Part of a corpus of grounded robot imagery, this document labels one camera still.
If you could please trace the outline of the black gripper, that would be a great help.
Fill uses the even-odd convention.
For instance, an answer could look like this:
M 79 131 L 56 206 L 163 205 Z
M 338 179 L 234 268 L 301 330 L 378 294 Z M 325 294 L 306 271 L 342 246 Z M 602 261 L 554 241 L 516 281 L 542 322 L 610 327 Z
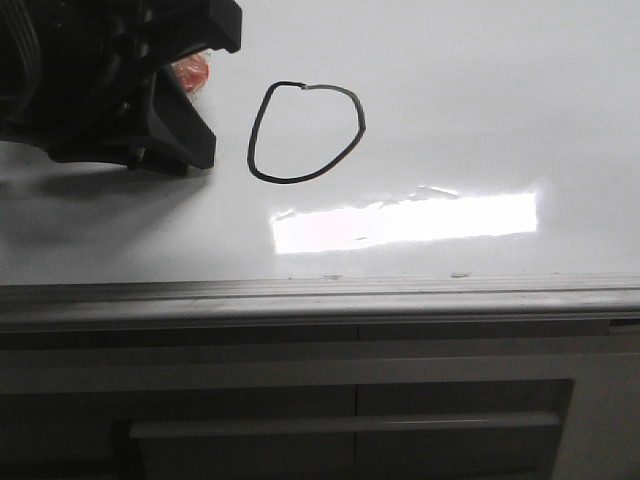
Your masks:
M 216 136 L 171 64 L 236 53 L 234 1 L 5 1 L 1 138 L 58 163 L 185 175 L 214 166 Z

